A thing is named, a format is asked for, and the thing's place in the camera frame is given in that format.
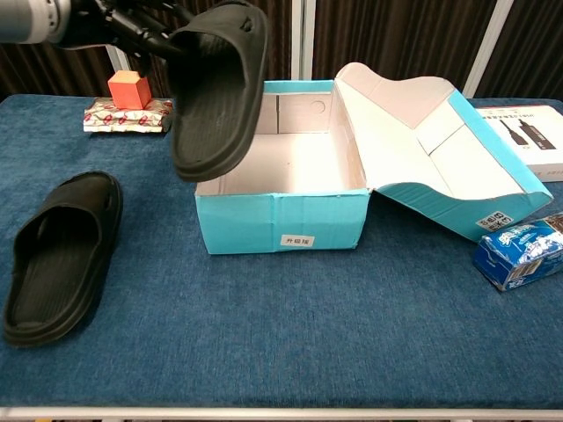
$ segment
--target brown curtain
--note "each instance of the brown curtain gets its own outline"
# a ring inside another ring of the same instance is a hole
[[[514,1],[475,97],[563,99],[562,1]]]
[[[491,0],[317,0],[313,78],[349,62],[381,76],[441,76],[463,89]]]
[[[207,10],[220,0],[179,0],[193,14]],[[267,79],[289,79],[291,66],[291,0],[250,0],[260,7],[268,16],[270,24],[270,54],[268,60]],[[155,12],[155,16],[171,29],[180,27],[180,23],[169,13]],[[158,98],[170,97],[166,81],[165,66],[162,60],[151,58],[152,71],[149,83],[152,95]],[[137,63],[132,67],[138,69]]]
[[[17,93],[107,96],[112,63],[103,47],[0,45],[0,99]]]

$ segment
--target blue carpet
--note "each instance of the blue carpet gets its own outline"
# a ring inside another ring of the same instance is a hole
[[[84,134],[90,102],[0,105],[3,305],[51,189],[99,169],[124,191],[95,317],[41,349],[0,342],[0,405],[563,408],[563,274],[500,294],[475,244],[378,194],[356,250],[209,256],[168,138]],[[540,215],[563,206],[548,187]]]

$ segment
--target black slipper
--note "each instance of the black slipper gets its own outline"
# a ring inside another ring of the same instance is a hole
[[[121,198],[120,186],[109,174],[80,174],[54,189],[19,231],[4,308],[8,343],[49,343],[86,314],[106,277]]]
[[[260,8],[229,1],[171,35],[193,53],[189,61],[168,62],[176,100],[172,161],[185,181],[217,178],[248,152],[264,90],[267,32]]]

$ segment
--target blue package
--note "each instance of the blue package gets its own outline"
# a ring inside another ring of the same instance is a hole
[[[563,269],[563,213],[484,235],[473,264],[500,290]]]

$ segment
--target orange block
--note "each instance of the orange block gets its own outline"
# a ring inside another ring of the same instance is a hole
[[[107,84],[117,108],[142,110],[152,98],[147,78],[132,70],[118,70]]]

